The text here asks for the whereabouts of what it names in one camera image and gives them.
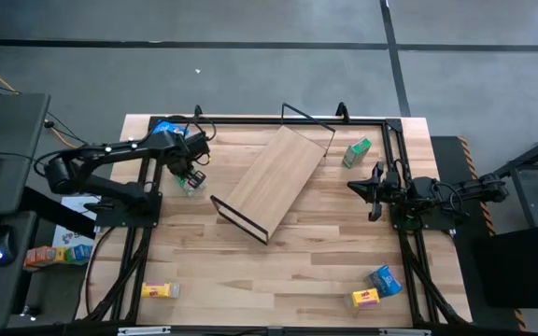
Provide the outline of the yellow cereal box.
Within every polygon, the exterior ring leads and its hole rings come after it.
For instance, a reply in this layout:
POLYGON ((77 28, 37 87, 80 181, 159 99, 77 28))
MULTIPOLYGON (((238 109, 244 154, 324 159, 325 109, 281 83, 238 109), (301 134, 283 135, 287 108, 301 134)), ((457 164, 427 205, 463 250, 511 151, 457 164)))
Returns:
POLYGON ((363 309, 380 303, 376 288, 368 288, 351 292, 345 296, 345 304, 352 309, 363 309))
POLYGON ((143 298, 169 298, 176 299, 180 294, 178 283, 144 283, 141 288, 143 298))

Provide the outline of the black mat hazard stripe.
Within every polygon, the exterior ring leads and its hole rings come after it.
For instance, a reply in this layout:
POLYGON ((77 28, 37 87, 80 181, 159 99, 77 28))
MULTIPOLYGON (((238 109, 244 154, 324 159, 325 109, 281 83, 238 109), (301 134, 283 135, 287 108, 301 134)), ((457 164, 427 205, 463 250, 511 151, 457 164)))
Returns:
MULTIPOLYGON (((473 178, 476 173, 467 142, 457 136, 433 136, 432 148, 439 179, 455 184, 473 178)), ((526 323, 519 310, 488 306, 477 265, 474 242, 495 234, 488 208, 478 201, 465 201, 463 210, 469 214, 460 221, 453 238, 473 322, 484 328, 524 331, 526 323)))

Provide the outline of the white printed sheet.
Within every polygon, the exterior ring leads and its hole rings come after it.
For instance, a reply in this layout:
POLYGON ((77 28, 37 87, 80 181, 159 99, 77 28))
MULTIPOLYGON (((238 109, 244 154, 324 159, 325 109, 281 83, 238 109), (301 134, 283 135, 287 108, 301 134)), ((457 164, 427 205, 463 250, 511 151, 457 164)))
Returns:
MULTIPOLYGON (((84 205, 86 203, 98 203, 99 201, 99 196, 65 196, 62 198, 62 205, 73 211, 79 212, 90 219, 96 219, 96 214, 88 211, 84 205)), ((93 239, 57 225, 51 245, 53 247, 71 247, 76 245, 93 246, 93 239)))

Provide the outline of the orange cereal box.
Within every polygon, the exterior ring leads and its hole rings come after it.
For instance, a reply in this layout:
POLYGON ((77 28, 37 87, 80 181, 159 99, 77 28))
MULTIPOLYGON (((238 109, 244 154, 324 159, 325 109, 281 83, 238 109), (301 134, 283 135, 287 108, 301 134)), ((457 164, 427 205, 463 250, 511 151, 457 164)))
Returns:
POLYGON ((66 247, 41 246, 29 249, 26 253, 23 269, 35 272, 52 264, 66 263, 66 247))

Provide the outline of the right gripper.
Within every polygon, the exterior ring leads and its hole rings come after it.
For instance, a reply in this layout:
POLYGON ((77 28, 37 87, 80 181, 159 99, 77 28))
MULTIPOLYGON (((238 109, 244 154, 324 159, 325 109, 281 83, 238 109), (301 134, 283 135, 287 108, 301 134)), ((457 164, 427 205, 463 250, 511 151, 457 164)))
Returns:
POLYGON ((411 220, 414 215, 411 212, 409 201, 410 174, 405 161, 396 161, 393 170, 384 174, 384 162, 378 161, 372 171, 370 179, 349 181, 347 186, 358 194, 366 203, 371 203, 372 211, 368 219, 372 222, 380 219, 382 203, 395 204, 401 216, 411 220))

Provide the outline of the wooden shelf black metal frame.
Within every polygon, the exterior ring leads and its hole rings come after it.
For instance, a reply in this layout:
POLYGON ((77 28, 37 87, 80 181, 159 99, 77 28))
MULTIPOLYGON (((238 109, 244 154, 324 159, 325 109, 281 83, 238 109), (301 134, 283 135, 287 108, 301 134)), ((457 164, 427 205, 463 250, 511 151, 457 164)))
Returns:
POLYGON ((217 224, 232 225, 268 245, 330 150, 329 145, 324 146, 292 127, 318 126, 330 135, 335 135, 336 130, 287 103, 281 105, 277 119, 267 120, 263 125, 275 125, 276 130, 260 154, 227 197, 211 195, 209 199, 217 213, 217 224))

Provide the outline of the silver bracket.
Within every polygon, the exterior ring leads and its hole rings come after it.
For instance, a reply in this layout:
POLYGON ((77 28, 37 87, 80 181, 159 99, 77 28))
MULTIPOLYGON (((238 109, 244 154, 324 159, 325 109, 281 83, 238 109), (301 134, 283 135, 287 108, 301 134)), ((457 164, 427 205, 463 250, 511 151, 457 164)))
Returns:
POLYGON ((379 336, 432 336, 428 329, 379 329, 379 336))
POLYGON ((171 330, 170 326, 119 328, 117 336, 168 336, 171 330))

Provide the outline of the grey desk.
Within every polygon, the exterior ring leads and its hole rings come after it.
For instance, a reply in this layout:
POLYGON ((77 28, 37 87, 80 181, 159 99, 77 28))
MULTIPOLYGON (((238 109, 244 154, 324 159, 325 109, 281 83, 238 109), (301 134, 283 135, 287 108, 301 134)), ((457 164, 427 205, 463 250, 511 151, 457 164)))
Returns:
POLYGON ((0 95, 0 226, 11 228, 16 247, 15 260, 0 267, 0 329, 18 305, 23 259, 34 241, 36 213, 19 208, 49 101, 45 94, 0 95))

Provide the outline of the green blue cereal box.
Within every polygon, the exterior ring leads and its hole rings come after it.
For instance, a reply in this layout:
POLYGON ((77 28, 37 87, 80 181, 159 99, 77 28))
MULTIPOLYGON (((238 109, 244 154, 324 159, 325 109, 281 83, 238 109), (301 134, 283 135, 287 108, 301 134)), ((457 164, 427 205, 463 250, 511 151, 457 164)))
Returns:
POLYGON ((84 265, 87 264, 92 255, 91 245, 76 245, 68 247, 65 250, 65 260, 68 264, 84 265))

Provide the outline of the black computer mouse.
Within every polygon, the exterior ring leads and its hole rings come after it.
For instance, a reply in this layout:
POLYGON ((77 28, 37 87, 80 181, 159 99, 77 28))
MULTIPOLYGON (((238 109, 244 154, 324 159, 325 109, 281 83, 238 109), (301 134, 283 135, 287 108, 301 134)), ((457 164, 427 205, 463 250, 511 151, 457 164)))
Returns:
POLYGON ((0 267, 11 264, 17 257, 17 247, 14 241, 14 228, 0 225, 0 267))

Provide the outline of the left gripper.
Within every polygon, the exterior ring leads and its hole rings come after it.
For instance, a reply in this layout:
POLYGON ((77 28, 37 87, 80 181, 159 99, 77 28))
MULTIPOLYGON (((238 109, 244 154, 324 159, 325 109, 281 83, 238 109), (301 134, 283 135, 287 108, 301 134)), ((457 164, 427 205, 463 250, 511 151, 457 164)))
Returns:
POLYGON ((192 169, 195 161, 210 153, 206 134, 196 133, 189 137, 173 138, 175 147, 170 150, 167 168, 178 183, 184 183, 185 174, 189 174, 189 185, 192 188, 199 188, 205 182, 206 175, 200 170, 192 169))

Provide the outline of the black desk foot bar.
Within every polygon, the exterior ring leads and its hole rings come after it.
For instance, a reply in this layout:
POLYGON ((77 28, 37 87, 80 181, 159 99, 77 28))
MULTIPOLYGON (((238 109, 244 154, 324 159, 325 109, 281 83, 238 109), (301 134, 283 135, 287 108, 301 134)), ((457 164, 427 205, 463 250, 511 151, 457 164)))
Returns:
POLYGON ((81 236, 90 239, 95 237, 93 219, 53 201, 39 191, 29 187, 25 187, 22 192, 19 210, 35 212, 40 218, 60 225, 81 236))

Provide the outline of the black cabinet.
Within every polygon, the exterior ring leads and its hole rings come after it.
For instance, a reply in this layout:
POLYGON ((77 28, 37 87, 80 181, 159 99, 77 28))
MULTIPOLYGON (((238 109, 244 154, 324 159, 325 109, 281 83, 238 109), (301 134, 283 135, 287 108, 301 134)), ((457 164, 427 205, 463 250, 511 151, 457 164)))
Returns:
POLYGON ((538 309, 538 227, 477 240, 473 252, 489 306, 538 309))

